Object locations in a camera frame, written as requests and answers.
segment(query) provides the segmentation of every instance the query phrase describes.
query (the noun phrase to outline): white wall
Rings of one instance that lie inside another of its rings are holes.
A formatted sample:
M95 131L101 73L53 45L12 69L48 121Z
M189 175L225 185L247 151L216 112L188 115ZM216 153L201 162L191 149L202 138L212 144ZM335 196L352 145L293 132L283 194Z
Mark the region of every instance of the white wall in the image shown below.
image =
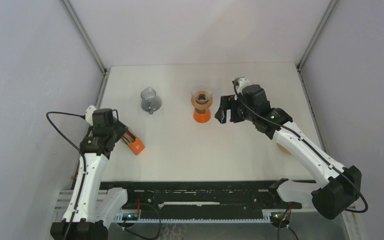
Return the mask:
M57 0L0 1L0 240L44 239L77 153L47 111L82 114L101 73ZM54 116L79 143L86 124Z
M362 172L369 239L384 239L384 0L343 0L304 79L335 159Z
M330 0L71 0L106 67L295 62Z

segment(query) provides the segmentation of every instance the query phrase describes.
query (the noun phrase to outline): white table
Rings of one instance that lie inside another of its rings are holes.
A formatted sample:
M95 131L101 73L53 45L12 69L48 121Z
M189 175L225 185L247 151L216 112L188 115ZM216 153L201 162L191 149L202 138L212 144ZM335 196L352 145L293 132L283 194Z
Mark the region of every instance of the white table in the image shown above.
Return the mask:
M234 94L232 80L239 76L260 84L271 106L284 109L320 145L292 62L113 66L101 108L117 109L120 120L141 138L145 149L136 156L118 142L102 181L313 179L249 121L220 124L213 117L204 124L195 122L192 87L202 82L212 86L214 115L220 96ZM162 99L161 109L153 115L141 109L140 94L148 86Z

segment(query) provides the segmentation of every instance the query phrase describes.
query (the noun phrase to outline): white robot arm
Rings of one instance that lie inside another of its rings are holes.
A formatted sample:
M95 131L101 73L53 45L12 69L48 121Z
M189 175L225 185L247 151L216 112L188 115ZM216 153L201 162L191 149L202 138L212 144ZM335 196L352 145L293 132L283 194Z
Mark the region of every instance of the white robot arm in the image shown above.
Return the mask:
M97 110L90 106L85 119L90 127L80 143L80 164L73 194L62 222L54 222L50 230L55 240L107 239L110 224L128 200L126 189L112 188L96 208L102 174L110 153L128 127L115 119L113 110L109 108Z
M230 122L251 121L259 132L287 149L315 180L315 183L303 183L283 178L269 188L275 198L314 207L325 218L333 219L361 196L362 175L355 166L346 168L322 151L303 134L291 116L281 108L270 106L260 85L245 77L237 77L233 85L235 94L221 96L215 118L224 124L227 110L231 110Z

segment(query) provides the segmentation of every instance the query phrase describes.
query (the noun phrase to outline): red wire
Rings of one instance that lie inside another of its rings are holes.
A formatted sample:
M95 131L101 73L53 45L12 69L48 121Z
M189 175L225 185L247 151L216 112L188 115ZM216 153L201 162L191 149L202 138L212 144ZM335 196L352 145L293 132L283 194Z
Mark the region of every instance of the red wire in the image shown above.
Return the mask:
M139 204L137 205L136 214L139 214L139 210L141 210L141 200L140 200L140 199L137 199L136 202L139 203Z
M292 214L292 202L288 202L287 204L289 205L289 216L291 216L291 214Z

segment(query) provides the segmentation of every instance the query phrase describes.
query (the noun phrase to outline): orange base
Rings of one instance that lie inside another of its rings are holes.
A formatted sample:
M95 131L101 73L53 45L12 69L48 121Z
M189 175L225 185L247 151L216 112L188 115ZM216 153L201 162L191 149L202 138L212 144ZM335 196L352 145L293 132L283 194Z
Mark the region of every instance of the orange base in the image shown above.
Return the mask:
M211 112L209 109L205 110L205 113L197 113L197 111L193 111L193 119L200 124L204 124L208 122L211 118Z

